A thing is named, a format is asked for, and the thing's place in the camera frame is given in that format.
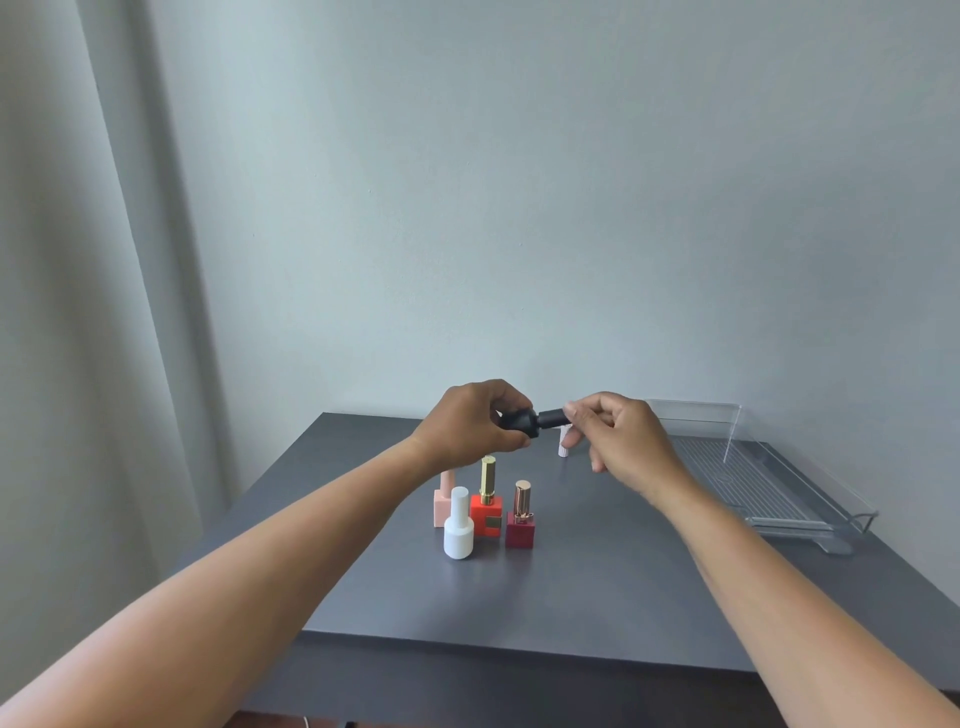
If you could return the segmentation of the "white round nail polish bottle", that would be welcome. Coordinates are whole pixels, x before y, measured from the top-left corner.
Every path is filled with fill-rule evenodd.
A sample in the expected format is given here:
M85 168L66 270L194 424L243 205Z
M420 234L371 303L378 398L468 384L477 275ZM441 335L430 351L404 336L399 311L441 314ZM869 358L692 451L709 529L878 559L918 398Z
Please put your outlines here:
M450 492L450 513L443 524L443 551L453 560L464 560L474 551L471 499L466 487L457 486Z

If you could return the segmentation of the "person's right forearm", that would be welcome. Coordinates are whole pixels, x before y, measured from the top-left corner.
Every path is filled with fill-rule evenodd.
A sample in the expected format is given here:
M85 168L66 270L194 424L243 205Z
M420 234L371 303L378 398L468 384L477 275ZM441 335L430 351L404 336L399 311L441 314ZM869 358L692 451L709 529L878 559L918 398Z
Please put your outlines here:
M642 493L678 531L789 728L960 728L960 708L684 471Z

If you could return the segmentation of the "person's right hand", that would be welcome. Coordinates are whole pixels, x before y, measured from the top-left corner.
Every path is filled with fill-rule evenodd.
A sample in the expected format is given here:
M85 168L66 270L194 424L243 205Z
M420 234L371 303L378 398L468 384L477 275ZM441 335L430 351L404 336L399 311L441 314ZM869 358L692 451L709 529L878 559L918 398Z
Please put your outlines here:
M677 455L664 426L647 401L612 392L598 392L570 401L567 408L602 413L604 432L582 434L572 425L565 445L589 443L594 473L608 472L661 512L700 486Z

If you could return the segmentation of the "black nail polish bottle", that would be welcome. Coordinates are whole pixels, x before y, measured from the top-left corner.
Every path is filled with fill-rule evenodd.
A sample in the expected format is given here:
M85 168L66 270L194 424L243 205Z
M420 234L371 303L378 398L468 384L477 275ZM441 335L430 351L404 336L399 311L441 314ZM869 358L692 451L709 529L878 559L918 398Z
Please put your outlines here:
M528 438L535 439L544 430L561 429L571 425L570 419L562 408L537 411L524 408L504 412L499 415L498 427L504 431L519 431Z

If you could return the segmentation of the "orange bottle with gold cap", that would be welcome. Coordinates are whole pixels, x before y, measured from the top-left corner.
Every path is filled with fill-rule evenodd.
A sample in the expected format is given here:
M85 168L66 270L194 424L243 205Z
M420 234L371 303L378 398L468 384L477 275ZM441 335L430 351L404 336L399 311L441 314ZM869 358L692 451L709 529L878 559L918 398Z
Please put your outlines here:
M503 523L502 497L496 493L497 458L486 455L481 460L479 491L471 496L469 517L474 525L474 537L498 540Z

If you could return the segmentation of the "dark red bottle, rose-gold cap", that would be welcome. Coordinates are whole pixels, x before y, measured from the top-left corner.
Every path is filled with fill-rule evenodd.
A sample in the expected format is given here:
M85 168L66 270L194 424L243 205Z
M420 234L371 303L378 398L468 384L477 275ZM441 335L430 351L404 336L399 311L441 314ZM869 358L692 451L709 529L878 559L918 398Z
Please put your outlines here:
M518 480L514 485L512 507L507 514L506 549L530 550L534 546L536 523L531 507L531 489L528 480Z

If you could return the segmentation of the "clear plastic tray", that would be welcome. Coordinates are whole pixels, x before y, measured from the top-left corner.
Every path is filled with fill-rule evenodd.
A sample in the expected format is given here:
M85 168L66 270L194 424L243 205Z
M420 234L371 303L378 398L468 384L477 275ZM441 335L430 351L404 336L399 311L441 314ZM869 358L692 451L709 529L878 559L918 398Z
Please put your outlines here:
M654 398L648 404L691 474L766 539L850 556L880 515L833 476L791 462L762 438L761 425L740 404Z

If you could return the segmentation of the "person's left forearm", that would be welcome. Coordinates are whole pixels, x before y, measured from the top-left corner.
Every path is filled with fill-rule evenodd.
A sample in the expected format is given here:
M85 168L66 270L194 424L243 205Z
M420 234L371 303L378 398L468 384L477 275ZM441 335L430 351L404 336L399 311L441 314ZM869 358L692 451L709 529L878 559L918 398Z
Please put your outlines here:
M222 728L385 526L450 467L411 436L190 564L0 707L0 728Z

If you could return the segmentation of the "person's left hand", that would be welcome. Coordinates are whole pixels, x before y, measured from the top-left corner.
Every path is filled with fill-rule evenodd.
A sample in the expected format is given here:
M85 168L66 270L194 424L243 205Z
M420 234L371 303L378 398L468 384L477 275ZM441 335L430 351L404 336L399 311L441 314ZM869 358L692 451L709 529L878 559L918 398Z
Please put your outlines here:
M423 483L496 455L489 453L489 430L499 428L499 415L532 407L525 394L502 379L453 386L404 441L404 463Z

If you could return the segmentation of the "pink nail polish bottle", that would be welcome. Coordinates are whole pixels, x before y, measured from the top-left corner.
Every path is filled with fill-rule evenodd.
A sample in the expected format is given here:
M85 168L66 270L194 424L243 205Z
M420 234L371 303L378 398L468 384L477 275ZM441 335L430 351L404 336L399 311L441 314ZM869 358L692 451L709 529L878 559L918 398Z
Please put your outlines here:
M457 486L455 469L444 470L439 476L438 489L434 491L433 527L443 528L451 513L452 491Z

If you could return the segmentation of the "white curtain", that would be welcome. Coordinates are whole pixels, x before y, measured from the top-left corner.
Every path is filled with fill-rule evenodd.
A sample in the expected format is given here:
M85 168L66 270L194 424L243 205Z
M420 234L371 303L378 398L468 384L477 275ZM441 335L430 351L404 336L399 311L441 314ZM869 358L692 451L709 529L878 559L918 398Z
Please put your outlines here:
M0 0L0 703L230 496L145 0Z

